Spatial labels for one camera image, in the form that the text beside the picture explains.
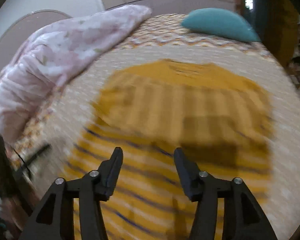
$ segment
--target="black cable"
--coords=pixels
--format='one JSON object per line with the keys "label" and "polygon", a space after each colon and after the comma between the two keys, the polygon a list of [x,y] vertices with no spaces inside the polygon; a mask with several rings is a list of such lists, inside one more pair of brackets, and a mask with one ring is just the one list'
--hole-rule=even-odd
{"label": "black cable", "polygon": [[28,177],[29,179],[31,179],[31,171],[28,168],[28,165],[26,164],[26,162],[23,160],[23,158],[17,153],[17,151],[13,148],[14,152],[18,155],[18,157],[22,160],[24,167],[28,170]]}

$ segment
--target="turquoise cushion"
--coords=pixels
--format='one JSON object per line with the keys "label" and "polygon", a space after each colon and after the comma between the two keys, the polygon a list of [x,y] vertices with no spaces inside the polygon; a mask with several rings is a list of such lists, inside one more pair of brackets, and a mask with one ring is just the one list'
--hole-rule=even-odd
{"label": "turquoise cushion", "polygon": [[237,41],[261,41],[243,17],[224,9],[194,10],[182,21],[181,25],[193,32],[221,36]]}

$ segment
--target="silver bolt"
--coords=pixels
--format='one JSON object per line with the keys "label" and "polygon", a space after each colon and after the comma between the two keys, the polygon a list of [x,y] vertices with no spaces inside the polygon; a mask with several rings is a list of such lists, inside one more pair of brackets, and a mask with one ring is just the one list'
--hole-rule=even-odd
{"label": "silver bolt", "polygon": [[234,178],[234,183],[235,184],[241,184],[243,182],[243,180],[241,178]]}
{"label": "silver bolt", "polygon": [[55,180],[55,183],[58,184],[58,185],[60,185],[60,184],[62,184],[64,181],[65,181],[65,180],[64,180],[63,178],[57,178],[57,179]]}
{"label": "silver bolt", "polygon": [[200,172],[199,172],[199,176],[200,176],[200,177],[205,178],[205,177],[208,177],[208,175],[209,175],[209,173],[207,173],[206,171],[200,171]]}
{"label": "silver bolt", "polygon": [[99,171],[91,171],[91,172],[89,173],[89,175],[90,175],[91,177],[96,177],[96,176],[99,175]]}

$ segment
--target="bed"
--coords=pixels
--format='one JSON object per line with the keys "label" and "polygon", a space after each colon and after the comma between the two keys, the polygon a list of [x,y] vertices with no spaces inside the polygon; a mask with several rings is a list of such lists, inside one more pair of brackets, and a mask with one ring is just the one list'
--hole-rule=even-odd
{"label": "bed", "polygon": [[[146,20],[68,84],[62,95],[53,93],[28,122],[16,150],[25,156],[44,141],[52,144],[52,152],[32,167],[33,183],[43,195],[62,171],[64,174],[63,167],[69,170],[73,142],[91,118],[90,102],[114,70],[161,58],[213,62],[254,80],[271,94],[275,129],[269,140],[272,176],[269,181],[260,181],[267,188],[261,206],[278,239],[288,240],[300,224],[300,96],[261,43],[190,33],[180,26],[184,17],[169,14]],[[18,158],[13,156],[12,160],[17,165]]]}

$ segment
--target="pink floral blanket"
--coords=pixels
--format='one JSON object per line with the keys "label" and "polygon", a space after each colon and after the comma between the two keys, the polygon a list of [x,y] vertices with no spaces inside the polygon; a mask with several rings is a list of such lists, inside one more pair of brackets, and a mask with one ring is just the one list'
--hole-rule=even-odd
{"label": "pink floral blanket", "polygon": [[0,74],[0,134],[12,145],[43,99],[118,44],[151,10],[126,5],[47,25],[33,33]]}

